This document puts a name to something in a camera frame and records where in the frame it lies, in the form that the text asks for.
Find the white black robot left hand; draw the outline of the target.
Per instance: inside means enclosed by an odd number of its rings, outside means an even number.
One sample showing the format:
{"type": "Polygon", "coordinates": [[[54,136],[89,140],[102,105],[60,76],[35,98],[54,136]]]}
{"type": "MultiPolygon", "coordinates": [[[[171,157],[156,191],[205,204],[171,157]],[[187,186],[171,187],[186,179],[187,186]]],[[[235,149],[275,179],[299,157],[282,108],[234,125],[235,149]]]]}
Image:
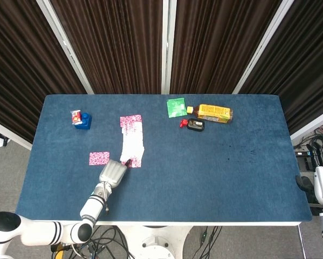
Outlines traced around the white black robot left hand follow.
{"type": "Polygon", "coordinates": [[[127,160],[125,163],[109,159],[99,175],[99,182],[106,182],[111,188],[116,188],[123,179],[130,164],[131,159],[127,160]]]}

